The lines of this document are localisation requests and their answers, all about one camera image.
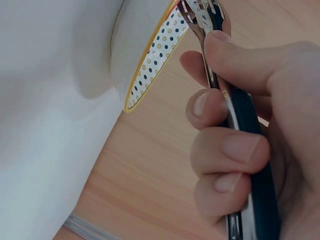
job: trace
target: white fabric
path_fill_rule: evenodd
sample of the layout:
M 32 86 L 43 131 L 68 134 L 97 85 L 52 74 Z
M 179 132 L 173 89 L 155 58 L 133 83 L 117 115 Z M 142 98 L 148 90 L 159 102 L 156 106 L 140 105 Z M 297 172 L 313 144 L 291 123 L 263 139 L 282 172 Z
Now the white fabric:
M 50 240 L 122 104 L 110 77 L 120 0 L 0 1 L 0 239 Z

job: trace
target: cup rim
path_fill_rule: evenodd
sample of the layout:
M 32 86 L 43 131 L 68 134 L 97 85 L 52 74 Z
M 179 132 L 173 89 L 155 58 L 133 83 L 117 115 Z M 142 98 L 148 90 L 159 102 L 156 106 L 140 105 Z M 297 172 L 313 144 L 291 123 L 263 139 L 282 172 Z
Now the cup rim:
M 129 105 L 129 101 L 130 101 L 130 94 L 132 91 L 132 88 L 135 85 L 137 76 L 139 74 L 140 68 L 148 54 L 148 51 L 153 43 L 153 41 L 155 40 L 155 37 L 157 36 L 162 24 L 166 21 L 166 19 L 169 17 L 170 13 L 177 7 L 178 3 L 180 0 L 171 0 L 171 2 L 169 3 L 169 5 L 166 7 L 165 12 L 163 13 L 162 17 L 160 18 L 159 22 L 156 25 L 156 28 L 154 29 L 147 45 L 145 46 L 145 49 L 142 53 L 142 56 L 138 62 L 138 65 L 136 67 L 136 70 L 134 72 L 133 78 L 130 82 L 129 88 L 127 90 L 127 94 L 126 94 L 126 98 L 125 98 L 125 102 L 124 102 L 124 112 L 125 113 L 131 113 L 133 110 L 135 110 L 135 108 L 139 105 L 138 103 L 136 103 L 135 105 L 133 105 L 132 107 L 128 107 Z M 175 51 L 175 49 L 172 50 L 170 56 L 167 58 L 167 60 L 165 61 L 165 63 L 163 64 L 163 66 L 161 67 L 161 69 L 159 70 L 157 76 L 154 78 L 154 80 L 150 83 L 149 87 L 144 91 L 144 93 L 142 94 L 142 96 L 139 99 L 139 102 L 146 96 L 146 93 L 150 90 L 152 84 L 156 81 L 156 79 L 158 78 L 158 75 L 160 74 L 161 70 L 164 69 L 164 66 L 167 64 L 169 58 L 172 56 L 172 53 Z

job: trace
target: white cup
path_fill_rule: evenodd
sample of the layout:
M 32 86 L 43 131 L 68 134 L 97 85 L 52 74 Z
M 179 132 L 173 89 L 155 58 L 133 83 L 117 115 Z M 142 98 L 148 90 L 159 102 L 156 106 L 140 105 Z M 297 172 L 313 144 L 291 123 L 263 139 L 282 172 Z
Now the white cup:
M 111 40 L 111 76 L 126 113 L 146 95 L 188 29 L 179 0 L 125 0 Z

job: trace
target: metal utensil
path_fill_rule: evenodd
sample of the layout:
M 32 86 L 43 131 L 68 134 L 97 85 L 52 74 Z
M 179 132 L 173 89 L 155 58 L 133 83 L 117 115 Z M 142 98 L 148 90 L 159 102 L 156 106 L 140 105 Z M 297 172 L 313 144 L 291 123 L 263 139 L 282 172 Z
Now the metal utensil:
M 178 8 L 199 39 L 203 56 L 206 35 L 223 31 L 225 14 L 216 0 L 181 0 Z M 228 106 L 228 117 L 222 124 L 239 131 L 263 134 L 251 96 L 217 76 L 203 57 L 210 88 L 220 89 Z M 242 211 L 226 216 L 229 240 L 278 240 L 280 218 L 272 172 L 268 164 L 251 176 L 251 193 Z

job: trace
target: wood grain surface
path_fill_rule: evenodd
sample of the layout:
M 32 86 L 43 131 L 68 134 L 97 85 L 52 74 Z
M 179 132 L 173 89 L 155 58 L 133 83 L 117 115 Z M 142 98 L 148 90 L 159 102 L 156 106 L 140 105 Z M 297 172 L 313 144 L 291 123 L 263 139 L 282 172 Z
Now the wood grain surface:
M 320 44 L 317 0 L 221 0 L 233 41 L 269 47 L 295 41 Z M 131 114 L 122 114 L 87 181 L 74 213 L 123 240 L 221 240 L 195 209 L 197 178 L 189 152 L 197 131 L 185 118 L 201 87 L 179 56 L 199 50 L 187 32 L 157 81 Z M 55 240 L 78 240 L 64 228 Z

